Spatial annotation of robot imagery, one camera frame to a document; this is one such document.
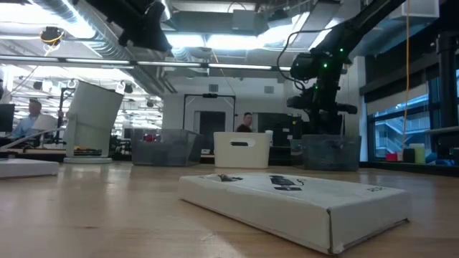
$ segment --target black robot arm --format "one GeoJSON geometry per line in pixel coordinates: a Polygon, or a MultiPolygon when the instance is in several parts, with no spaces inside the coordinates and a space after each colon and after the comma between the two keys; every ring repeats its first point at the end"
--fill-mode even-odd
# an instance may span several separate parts
{"type": "Polygon", "coordinates": [[[309,115],[312,133],[333,131],[333,119],[338,112],[357,114],[357,107],[336,103],[339,78],[344,64],[351,64],[349,53],[361,39],[405,0],[373,0],[354,18],[342,22],[309,53],[301,53],[293,61],[290,74],[296,81],[317,78],[314,87],[303,89],[300,96],[292,97],[287,106],[305,110],[309,115]]]}

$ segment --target gray plastic bin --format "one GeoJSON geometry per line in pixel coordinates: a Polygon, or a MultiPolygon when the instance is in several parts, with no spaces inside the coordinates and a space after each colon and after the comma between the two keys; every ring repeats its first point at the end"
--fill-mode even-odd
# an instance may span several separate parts
{"type": "Polygon", "coordinates": [[[315,171],[359,170],[360,145],[360,136],[341,135],[303,135],[301,142],[290,142],[293,165],[315,171]]]}
{"type": "Polygon", "coordinates": [[[201,159],[203,136],[182,129],[132,129],[132,162],[150,166],[192,166],[201,159]],[[154,135],[154,141],[144,140],[154,135]]]}

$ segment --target person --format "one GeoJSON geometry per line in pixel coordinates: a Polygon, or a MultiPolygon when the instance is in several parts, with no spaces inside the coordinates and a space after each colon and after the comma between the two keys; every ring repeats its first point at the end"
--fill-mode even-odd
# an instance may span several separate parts
{"type": "Polygon", "coordinates": [[[38,100],[31,99],[29,101],[29,116],[23,118],[21,122],[16,126],[16,128],[11,133],[11,137],[14,139],[23,138],[31,136],[37,133],[36,130],[33,130],[32,127],[35,124],[38,116],[42,113],[42,104],[38,100]]]}
{"type": "Polygon", "coordinates": [[[238,133],[251,133],[252,129],[250,126],[252,125],[252,113],[245,113],[244,114],[244,122],[237,127],[236,132],[238,133]]]}

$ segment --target white cardboard box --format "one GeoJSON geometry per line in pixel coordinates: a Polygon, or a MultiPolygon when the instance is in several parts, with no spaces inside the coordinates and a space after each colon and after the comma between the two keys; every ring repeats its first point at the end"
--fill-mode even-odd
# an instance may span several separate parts
{"type": "Polygon", "coordinates": [[[29,176],[53,176],[59,172],[58,162],[12,158],[0,161],[0,179],[29,176]]]}
{"type": "Polygon", "coordinates": [[[179,197],[326,254],[339,254],[410,214],[403,190],[269,173],[183,176],[179,197]]]}

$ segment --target clear plastic bin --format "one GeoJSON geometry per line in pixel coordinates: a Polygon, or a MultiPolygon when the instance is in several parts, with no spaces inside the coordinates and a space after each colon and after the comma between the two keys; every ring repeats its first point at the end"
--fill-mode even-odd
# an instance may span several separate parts
{"type": "Polygon", "coordinates": [[[301,142],[290,142],[293,165],[314,171],[359,170],[360,145],[360,136],[341,135],[303,135],[301,142]]]}
{"type": "Polygon", "coordinates": [[[150,166],[192,166],[201,159],[203,136],[182,129],[131,131],[132,162],[150,166]]]}

